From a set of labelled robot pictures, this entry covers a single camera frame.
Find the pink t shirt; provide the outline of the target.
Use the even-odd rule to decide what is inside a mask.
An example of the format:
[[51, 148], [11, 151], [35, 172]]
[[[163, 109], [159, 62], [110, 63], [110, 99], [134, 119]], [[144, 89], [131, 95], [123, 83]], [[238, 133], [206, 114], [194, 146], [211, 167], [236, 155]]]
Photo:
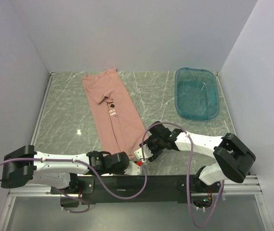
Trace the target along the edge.
[[134, 159], [145, 127], [117, 70], [87, 74], [82, 84], [103, 150]]

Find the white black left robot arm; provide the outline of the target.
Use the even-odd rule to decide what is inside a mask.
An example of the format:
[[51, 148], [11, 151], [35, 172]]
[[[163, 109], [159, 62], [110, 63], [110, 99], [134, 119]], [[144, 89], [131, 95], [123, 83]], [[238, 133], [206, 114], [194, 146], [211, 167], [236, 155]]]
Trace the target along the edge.
[[91, 151], [86, 154], [47, 154], [26, 145], [6, 155], [1, 187], [19, 188], [27, 183], [55, 187], [66, 193], [78, 190], [79, 175], [124, 174], [130, 160], [125, 152], [111, 154]]

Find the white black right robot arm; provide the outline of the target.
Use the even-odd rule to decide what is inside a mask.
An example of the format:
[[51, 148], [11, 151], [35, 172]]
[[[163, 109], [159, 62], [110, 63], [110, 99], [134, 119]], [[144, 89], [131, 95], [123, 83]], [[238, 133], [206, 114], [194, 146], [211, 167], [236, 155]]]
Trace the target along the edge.
[[215, 163], [202, 166], [192, 175], [187, 174], [187, 186], [192, 193], [203, 193], [223, 180], [243, 183], [256, 161], [255, 154], [233, 133], [224, 136], [206, 136], [188, 132], [176, 125], [173, 131], [164, 122], [153, 123], [143, 136], [139, 149], [134, 152], [138, 160], [153, 162], [165, 149], [190, 151], [211, 157]]

